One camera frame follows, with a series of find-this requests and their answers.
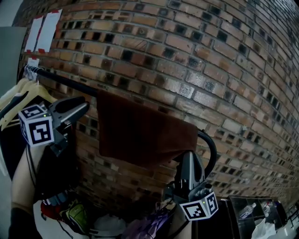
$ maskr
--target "brown cloth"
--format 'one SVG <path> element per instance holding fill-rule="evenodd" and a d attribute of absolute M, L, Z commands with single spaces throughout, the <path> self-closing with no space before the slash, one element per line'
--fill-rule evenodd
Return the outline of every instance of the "brown cloth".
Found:
<path fill-rule="evenodd" d="M 165 113 L 99 91 L 100 154 L 152 168 L 195 151 L 196 126 Z"/>

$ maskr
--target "paper sign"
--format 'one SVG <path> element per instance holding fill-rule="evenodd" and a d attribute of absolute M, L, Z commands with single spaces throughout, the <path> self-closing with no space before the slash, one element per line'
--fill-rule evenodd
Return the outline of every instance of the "paper sign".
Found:
<path fill-rule="evenodd" d="M 39 59 L 32 59 L 31 57 L 29 57 L 27 64 L 38 67 Z"/>
<path fill-rule="evenodd" d="M 43 28 L 38 37 L 36 51 L 49 52 L 61 12 L 62 9 L 60 9 L 58 12 L 47 14 L 46 19 L 43 23 Z"/>
<path fill-rule="evenodd" d="M 27 50 L 29 50 L 31 52 L 34 51 L 34 47 L 36 45 L 36 39 L 38 36 L 39 29 L 41 28 L 42 22 L 43 22 L 43 17 L 33 20 L 33 23 L 32 23 L 31 29 L 30 29 L 30 33 L 29 33 L 29 37 L 28 37 L 28 40 L 26 43 L 25 52 Z"/>

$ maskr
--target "black garment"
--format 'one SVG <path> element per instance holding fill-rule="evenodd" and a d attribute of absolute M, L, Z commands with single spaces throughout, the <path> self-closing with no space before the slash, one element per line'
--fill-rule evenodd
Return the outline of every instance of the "black garment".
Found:
<path fill-rule="evenodd" d="M 40 104 L 41 102 L 44 102 L 46 107 L 51 104 L 42 97 L 38 96 L 30 101 L 26 107 L 33 104 Z M 10 107 L 11 104 L 14 104 L 14 102 L 11 101 L 7 107 Z M 14 172 L 17 169 L 26 144 L 27 142 L 21 133 L 20 125 L 5 128 L 3 131 L 0 131 L 0 146 L 10 179 L 13 179 L 14 177 Z"/>
<path fill-rule="evenodd" d="M 44 102 L 47 108 L 51 104 L 42 97 L 37 96 L 26 107 L 33 104 L 40 104 L 41 102 Z M 69 189 L 70 186 L 76 187 L 78 184 L 76 140 L 71 129 L 67 133 L 69 134 L 69 145 L 58 158 L 50 147 L 45 148 L 36 178 L 35 201 L 48 199 Z M 14 177 L 14 172 L 26 144 L 27 142 L 21 133 L 20 125 L 5 128 L 2 132 L 0 131 L 2 155 L 11 179 Z"/>
<path fill-rule="evenodd" d="M 27 96 L 27 94 L 28 92 L 21 96 L 14 96 L 9 102 L 9 104 L 0 111 L 0 119 L 2 119 L 6 115 L 6 113 L 9 112 L 12 108 L 14 108 L 18 103 L 20 103 Z"/>
<path fill-rule="evenodd" d="M 33 216 L 20 208 L 13 208 L 11 210 L 8 239 L 18 239 L 23 237 L 30 239 L 42 238 L 36 229 Z"/>

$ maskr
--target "plastic bottle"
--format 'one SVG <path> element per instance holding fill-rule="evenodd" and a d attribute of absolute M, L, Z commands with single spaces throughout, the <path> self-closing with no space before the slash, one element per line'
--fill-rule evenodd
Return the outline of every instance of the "plastic bottle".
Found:
<path fill-rule="evenodd" d="M 256 207 L 256 203 L 253 203 L 252 205 L 247 205 L 246 207 L 244 207 L 240 212 L 239 212 L 239 216 L 240 218 L 246 218 L 248 217 L 253 209 Z"/>

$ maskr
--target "plastic bag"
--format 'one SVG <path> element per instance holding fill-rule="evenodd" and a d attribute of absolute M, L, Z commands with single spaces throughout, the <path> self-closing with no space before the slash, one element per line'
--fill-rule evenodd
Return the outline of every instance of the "plastic bag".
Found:
<path fill-rule="evenodd" d="M 264 218 L 258 225 L 256 225 L 251 239 L 267 239 L 269 236 L 276 235 L 275 225 L 272 223 L 265 223 Z"/>

